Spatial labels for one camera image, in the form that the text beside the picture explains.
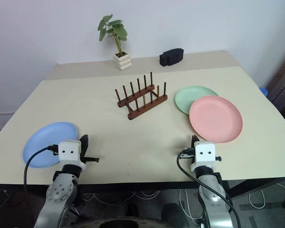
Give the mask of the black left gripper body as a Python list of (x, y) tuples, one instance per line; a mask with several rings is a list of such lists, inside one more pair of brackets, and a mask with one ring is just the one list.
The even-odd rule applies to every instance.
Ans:
[(80, 161), (83, 162), (83, 163), (86, 163), (86, 162), (99, 162), (99, 158), (86, 157), (85, 153), (82, 152), (82, 154), (80, 154)]

